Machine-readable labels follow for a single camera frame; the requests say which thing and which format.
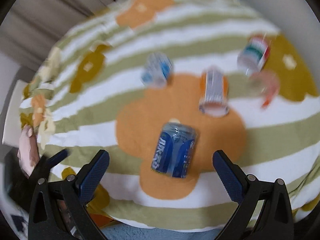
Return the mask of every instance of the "green and white stripes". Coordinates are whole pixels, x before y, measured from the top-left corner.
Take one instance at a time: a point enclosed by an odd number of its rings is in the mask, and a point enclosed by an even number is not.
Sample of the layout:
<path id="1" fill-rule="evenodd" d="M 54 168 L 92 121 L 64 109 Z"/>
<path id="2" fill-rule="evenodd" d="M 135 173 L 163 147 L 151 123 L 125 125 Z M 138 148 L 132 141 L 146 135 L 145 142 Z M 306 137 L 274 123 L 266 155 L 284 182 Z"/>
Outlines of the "green and white stripes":
<path id="1" fill-rule="evenodd" d="M 290 102 L 277 96 L 262 110 L 262 98 L 250 96 L 248 80 L 236 65 L 250 35 L 278 35 L 279 29 L 236 0 L 175 1 L 152 22 L 131 30 L 115 20 L 117 8 L 124 10 L 131 2 L 124 0 L 125 7 L 112 5 L 109 12 L 74 27 L 56 44 L 62 58 L 59 75 L 52 84 L 37 83 L 31 92 L 31 97 L 45 95 L 55 124 L 55 134 L 44 150 L 39 147 L 40 154 L 53 156 L 63 148 L 70 152 L 50 179 L 61 178 L 68 166 L 79 171 L 105 149 L 110 165 L 101 184 L 110 194 L 110 204 L 103 211 L 112 217 L 136 226 L 191 231 L 228 221 L 236 204 L 215 172 L 201 170 L 195 189 L 185 198 L 155 199 L 140 186 L 144 160 L 118 145 L 117 116 L 124 106 L 144 97 L 143 66 L 148 54 L 161 51 L 172 60 L 175 75 L 200 77 L 212 65 L 225 73 L 228 103 L 242 117 L 247 132 L 247 146 L 237 164 L 261 180 L 284 179 L 292 206 L 300 208 L 320 191 L 320 100 L 307 95 L 302 102 Z M 104 53 L 103 69 L 83 84 L 80 93 L 69 93 L 78 65 L 99 43 L 112 46 Z M 23 101 L 20 112 L 33 112 L 31 98 Z M 260 208 L 259 204 L 253 222 Z"/>

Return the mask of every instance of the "orange patch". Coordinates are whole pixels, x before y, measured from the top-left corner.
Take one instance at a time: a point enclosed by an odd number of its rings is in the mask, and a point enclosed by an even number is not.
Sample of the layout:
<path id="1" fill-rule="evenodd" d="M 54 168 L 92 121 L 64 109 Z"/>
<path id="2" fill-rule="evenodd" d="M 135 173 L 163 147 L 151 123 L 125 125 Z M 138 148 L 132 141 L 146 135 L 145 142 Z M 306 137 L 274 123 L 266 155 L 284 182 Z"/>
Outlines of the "orange patch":
<path id="1" fill-rule="evenodd" d="M 96 215 L 96 214 L 90 214 L 90 217 L 99 228 L 105 227 L 106 225 L 108 225 L 110 222 L 114 220 L 112 218 L 108 218 L 108 217 L 105 217 L 102 215 Z"/>
<path id="2" fill-rule="evenodd" d="M 126 153 L 144 160 L 140 185 L 148 195 L 159 199 L 179 199 L 195 187 L 201 170 L 211 170 L 212 154 L 222 149 L 231 161 L 241 156 L 246 131 L 240 116 L 230 110 L 222 118 L 199 111 L 200 79 L 176 75 L 162 90 L 147 89 L 142 99 L 125 106 L 117 117 L 116 136 Z M 151 170 L 151 161 L 162 126 L 170 119 L 196 129 L 198 139 L 193 160 L 185 179 L 169 178 Z"/>
<path id="3" fill-rule="evenodd" d="M 46 99 L 42 94 L 36 95 L 31 99 L 33 107 L 33 127 L 37 127 L 44 120 Z"/>
<path id="4" fill-rule="evenodd" d="M 173 0 L 134 0 L 131 7 L 116 17 L 119 26 L 134 29 L 151 21 L 157 12 L 174 4 Z"/>

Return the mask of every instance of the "mustard yellow flower pattern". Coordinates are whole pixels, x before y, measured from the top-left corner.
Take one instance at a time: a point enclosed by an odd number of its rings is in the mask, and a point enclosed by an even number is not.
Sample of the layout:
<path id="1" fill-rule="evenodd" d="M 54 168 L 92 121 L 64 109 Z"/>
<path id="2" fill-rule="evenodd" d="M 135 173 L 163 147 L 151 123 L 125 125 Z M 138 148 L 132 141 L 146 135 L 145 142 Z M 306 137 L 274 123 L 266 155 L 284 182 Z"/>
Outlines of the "mustard yellow flower pattern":
<path id="1" fill-rule="evenodd" d="M 91 81 L 99 73 L 103 67 L 105 57 L 103 52 L 110 49 L 108 44 L 99 44 L 95 51 L 89 52 L 80 65 L 77 73 L 71 82 L 70 93 L 78 93 L 81 91 L 82 85 Z"/>
<path id="2" fill-rule="evenodd" d="M 312 75 L 294 46 L 281 34 L 269 38 L 270 55 L 264 69 L 272 70 L 280 79 L 279 95 L 300 102 L 306 94 L 318 97 Z"/>
<path id="3" fill-rule="evenodd" d="M 26 85 L 25 88 L 23 89 L 23 100 L 30 97 L 29 87 L 30 87 L 30 84 Z"/>
<path id="4" fill-rule="evenodd" d="M 32 113 L 28 115 L 26 115 L 25 113 L 20 114 L 21 130 L 25 125 L 33 126 L 32 115 Z"/>

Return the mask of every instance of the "curtain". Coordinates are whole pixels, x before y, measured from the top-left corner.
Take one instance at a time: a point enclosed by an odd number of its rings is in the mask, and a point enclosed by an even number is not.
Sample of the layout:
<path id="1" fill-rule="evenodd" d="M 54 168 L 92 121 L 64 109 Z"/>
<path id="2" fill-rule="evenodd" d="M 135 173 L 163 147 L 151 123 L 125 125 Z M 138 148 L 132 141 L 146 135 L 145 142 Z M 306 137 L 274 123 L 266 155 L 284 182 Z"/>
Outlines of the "curtain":
<path id="1" fill-rule="evenodd" d="M 17 0 L 0 27 L 0 51 L 37 70 L 74 25 L 115 0 Z"/>

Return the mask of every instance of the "blanket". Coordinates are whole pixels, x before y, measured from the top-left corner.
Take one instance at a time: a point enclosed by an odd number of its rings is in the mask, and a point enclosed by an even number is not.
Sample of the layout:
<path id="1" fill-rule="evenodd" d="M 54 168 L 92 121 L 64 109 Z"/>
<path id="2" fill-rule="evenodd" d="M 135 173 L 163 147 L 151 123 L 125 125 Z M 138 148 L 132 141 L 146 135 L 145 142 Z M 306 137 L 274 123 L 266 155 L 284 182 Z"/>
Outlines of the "blanket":
<path id="1" fill-rule="evenodd" d="M 281 82 L 267 109 L 236 63 L 256 34 L 270 40 L 264 69 Z M 170 58 L 173 73 L 165 88 L 154 90 L 140 77 L 148 55 L 158 51 Z M 230 111 L 222 118 L 198 108 L 200 76 L 211 66 L 228 78 Z M 296 220 L 319 200 L 320 100 L 311 74 L 279 28 L 239 0 L 111 4 L 52 48 L 24 90 L 20 117 L 22 127 L 34 127 L 40 155 L 70 152 L 50 181 L 108 151 L 110 166 L 88 211 L 136 227 L 197 232 L 225 224 L 237 205 L 213 169 L 218 149 L 246 174 L 282 178 Z M 150 168 L 161 127 L 172 119 L 200 134 L 185 179 Z"/>

